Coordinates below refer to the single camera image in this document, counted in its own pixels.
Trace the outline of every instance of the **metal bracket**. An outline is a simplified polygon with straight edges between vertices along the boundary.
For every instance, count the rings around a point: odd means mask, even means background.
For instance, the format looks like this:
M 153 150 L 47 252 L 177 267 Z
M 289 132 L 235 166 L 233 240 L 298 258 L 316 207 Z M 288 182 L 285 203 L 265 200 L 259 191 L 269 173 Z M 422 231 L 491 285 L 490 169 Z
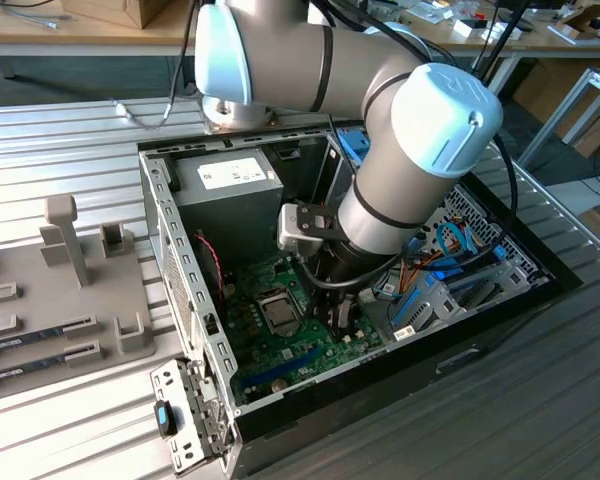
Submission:
M 167 443 L 177 475 L 222 455 L 232 442 L 213 380 L 200 371 L 192 362 L 172 360 L 151 373 L 156 400 L 170 410 L 164 419 L 175 424 Z
M 319 205 L 298 207 L 297 225 L 306 235 L 333 242 L 344 242 L 344 234 L 337 221 L 337 209 Z

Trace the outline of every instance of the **slotted metal surface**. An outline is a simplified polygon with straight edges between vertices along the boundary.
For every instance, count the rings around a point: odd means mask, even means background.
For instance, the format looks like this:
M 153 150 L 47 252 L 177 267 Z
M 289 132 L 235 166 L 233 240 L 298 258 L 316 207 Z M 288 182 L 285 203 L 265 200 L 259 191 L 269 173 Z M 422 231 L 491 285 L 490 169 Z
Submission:
M 157 121 L 164 101 L 130 104 Z M 0 247 L 39 241 L 42 199 L 53 193 L 76 196 L 80 233 L 125 222 L 137 237 L 158 346 L 151 358 L 0 400 L 0 478 L 173 477 L 149 372 L 180 345 L 146 239 L 136 142 L 202 133 L 195 104 L 179 102 L 176 112 L 145 132 L 107 102 L 0 109 Z M 477 172 L 508 202 L 499 160 Z M 585 287 L 490 357 L 255 478 L 600 478 L 600 249 L 537 186 L 520 187 L 520 218 Z M 213 464 L 191 478 L 221 474 Z

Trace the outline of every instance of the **robotic arm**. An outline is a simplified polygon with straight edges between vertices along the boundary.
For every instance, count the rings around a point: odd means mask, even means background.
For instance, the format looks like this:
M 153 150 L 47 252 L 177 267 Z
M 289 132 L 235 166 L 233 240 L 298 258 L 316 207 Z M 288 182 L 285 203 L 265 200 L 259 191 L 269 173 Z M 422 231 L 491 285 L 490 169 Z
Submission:
M 458 68 L 422 64 L 382 35 L 306 20 L 300 0 L 204 6 L 197 82 L 203 93 L 223 100 L 364 120 L 371 149 L 333 222 L 318 208 L 288 204 L 278 225 L 281 249 L 318 255 L 318 278 L 346 282 L 402 252 L 473 168 L 500 128 L 502 108 Z M 334 225 L 339 235 L 328 232 Z M 323 289 L 326 301 L 317 313 L 333 328 L 346 328 L 360 288 Z

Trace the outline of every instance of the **metal frame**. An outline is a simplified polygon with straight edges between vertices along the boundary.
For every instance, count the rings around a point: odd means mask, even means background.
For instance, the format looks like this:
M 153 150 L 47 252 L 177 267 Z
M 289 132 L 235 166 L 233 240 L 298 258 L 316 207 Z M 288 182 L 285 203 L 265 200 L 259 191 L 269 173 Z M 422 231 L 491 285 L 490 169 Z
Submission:
M 218 315 L 189 240 L 184 235 L 184 226 L 169 192 L 165 165 L 173 160 L 186 161 L 194 151 L 197 157 L 217 151 L 255 148 L 282 140 L 300 140 L 306 137 L 327 138 L 328 133 L 329 130 L 322 128 L 320 123 L 314 123 L 293 130 L 268 129 L 268 131 L 248 134 L 187 137 L 139 147 L 144 184 L 147 188 L 145 205 L 150 210 L 148 218 L 157 218 L 158 225 L 157 228 L 150 225 L 149 232 L 159 233 L 159 241 L 154 241 L 153 244 L 157 247 L 156 257 L 158 264 L 162 266 L 161 271 L 169 303 L 177 319 L 178 331 L 184 333 L 182 345 L 186 356 L 193 361 L 192 364 L 203 372 L 202 376 L 215 378 L 218 395 L 225 405 L 228 426 L 236 431 L 236 444 L 229 456 L 231 460 L 224 465 L 229 472 L 233 472 L 231 478 L 242 478 L 245 474 L 252 474 L 261 468 L 262 464 L 288 454 L 293 450 L 292 445 L 304 446 L 311 439 L 316 440 L 324 436 L 324 432 L 321 433 L 314 425 L 315 416 L 325 415 L 334 408 L 334 405 L 339 405 L 338 409 L 343 408 L 349 401 L 347 397 L 361 394 L 363 390 L 368 392 L 364 395 L 377 395 L 382 388 L 376 390 L 378 387 L 375 384 L 382 383 L 392 374 L 406 377 L 415 375 L 420 380 L 426 378 L 427 381 L 435 381 L 439 378 L 436 373 L 437 366 L 444 364 L 447 368 L 445 362 L 465 351 L 466 342 L 473 342 L 473 350 L 481 352 L 482 348 L 486 347 L 477 340 L 478 338 L 492 339 L 494 335 L 501 335 L 501 329 L 505 326 L 508 329 L 512 322 L 521 321 L 520 317 L 529 314 L 534 308 L 551 302 L 578 285 L 577 279 L 557 257 L 544 248 L 540 240 L 518 222 L 514 225 L 508 241 L 505 242 L 507 257 L 512 261 L 519 260 L 521 264 L 529 265 L 530 272 L 535 269 L 533 267 L 544 272 L 541 278 L 529 282 L 534 283 L 534 288 L 530 288 L 526 282 L 521 283 L 521 290 L 516 289 L 515 294 L 513 291 L 507 291 L 502 298 L 494 299 L 488 305 L 468 312 L 464 309 L 454 312 L 456 315 L 453 318 L 447 319 L 442 315 L 440 317 L 444 324 L 434 325 L 416 335 L 388 344 L 383 349 L 361 355 L 358 359 L 338 368 L 308 378 L 284 393 L 273 393 L 253 403 L 237 405 L 230 387 L 237 362 L 221 323 L 216 322 Z M 488 156 L 497 157 L 498 153 L 494 149 L 489 149 L 485 152 L 485 157 Z M 492 220 L 494 218 L 502 220 L 501 210 L 506 210 L 506 207 L 473 175 L 469 174 L 463 179 L 462 186 L 458 188 L 460 195 L 465 197 L 466 208 L 482 212 Z M 458 209 L 462 201 L 456 198 L 452 203 L 453 209 Z M 497 229 L 487 224 L 480 213 L 468 215 L 476 234 L 485 242 L 497 235 Z M 520 278 L 525 276 L 520 271 Z M 216 326 L 213 331 L 206 328 L 210 319 Z M 430 368 L 412 371 L 407 359 L 414 355 Z M 365 368 L 358 368 L 362 364 L 366 364 Z M 417 384 L 408 384 L 401 392 L 412 393 L 418 389 Z M 338 392 L 337 398 L 333 397 L 334 391 Z M 168 397 L 160 395 L 157 395 L 157 398 L 169 400 Z M 377 400 L 374 402 L 375 406 L 366 406 L 358 413 L 368 415 L 391 403 L 391 395 L 382 395 L 381 398 L 384 400 Z M 343 421 L 343 424 L 351 421 L 353 417 Z M 277 436 L 278 429 L 285 432 L 285 425 L 294 422 L 301 424 L 302 428 L 292 428 L 285 433 L 286 440 L 284 442 L 280 440 L 275 449 L 261 444 Z M 330 427 L 331 422 L 328 420 L 321 420 L 320 423 L 323 428 L 333 428 Z
M 586 93 L 587 89 L 593 86 L 600 90 L 600 70 L 595 70 L 592 68 L 587 69 L 582 76 L 578 79 L 576 84 L 573 86 L 571 91 L 567 94 L 564 100 L 558 105 L 556 111 L 549 117 L 549 119 L 544 124 L 544 127 L 540 129 L 535 138 L 529 143 L 529 146 L 525 149 L 525 151 L 518 158 L 518 164 L 526 167 L 531 163 L 531 160 L 535 156 L 536 153 L 542 148 L 545 144 L 549 136 L 556 130 L 558 125 L 562 122 L 564 117 L 571 111 L 571 109 L 576 105 L 576 103 L 582 98 L 582 96 Z M 585 124 L 589 122 L 591 117 L 599 110 L 600 108 L 600 95 L 596 100 L 594 100 L 593 104 L 587 109 L 584 115 L 574 124 L 572 129 L 569 131 L 567 136 L 563 139 L 565 143 L 569 144 L 573 138 L 582 130 Z

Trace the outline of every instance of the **label sticker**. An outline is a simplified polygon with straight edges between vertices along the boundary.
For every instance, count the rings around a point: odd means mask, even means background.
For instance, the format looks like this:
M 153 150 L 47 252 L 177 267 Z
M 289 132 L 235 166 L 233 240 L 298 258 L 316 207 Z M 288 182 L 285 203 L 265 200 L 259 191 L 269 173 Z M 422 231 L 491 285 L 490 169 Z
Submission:
M 255 158 L 201 165 L 198 167 L 198 175 L 207 190 L 257 182 L 267 178 Z
M 415 334 L 416 334 L 416 331 L 413 329 L 413 327 L 411 325 L 407 325 L 406 327 L 401 328 L 397 332 L 393 333 L 393 335 L 396 337 L 396 340 L 398 340 L 398 341 L 408 338 Z

